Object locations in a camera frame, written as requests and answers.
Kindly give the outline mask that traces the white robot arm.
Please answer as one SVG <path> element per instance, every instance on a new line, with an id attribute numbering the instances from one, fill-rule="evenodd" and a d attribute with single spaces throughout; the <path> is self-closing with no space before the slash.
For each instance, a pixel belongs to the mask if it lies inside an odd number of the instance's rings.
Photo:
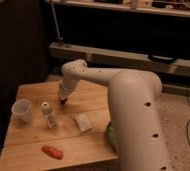
<path id="1" fill-rule="evenodd" d="M 156 98 L 160 78 L 136 69 L 91 68 L 78 59 L 62 66 L 59 98 L 66 101 L 81 80 L 105 86 L 121 171 L 173 171 Z"/>

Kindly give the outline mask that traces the green object behind arm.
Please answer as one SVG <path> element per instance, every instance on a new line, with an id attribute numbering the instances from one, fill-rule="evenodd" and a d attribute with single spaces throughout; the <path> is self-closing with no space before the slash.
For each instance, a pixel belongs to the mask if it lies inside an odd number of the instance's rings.
<path id="1" fill-rule="evenodd" d="M 115 140 L 115 136 L 114 136 L 114 130 L 113 130 L 113 127 L 112 127 L 111 123 L 108 123 L 108 125 L 107 125 L 106 138 L 107 138 L 107 142 L 110 145 L 110 147 L 114 151 L 117 151 L 117 149 L 116 149 L 116 140 Z"/>

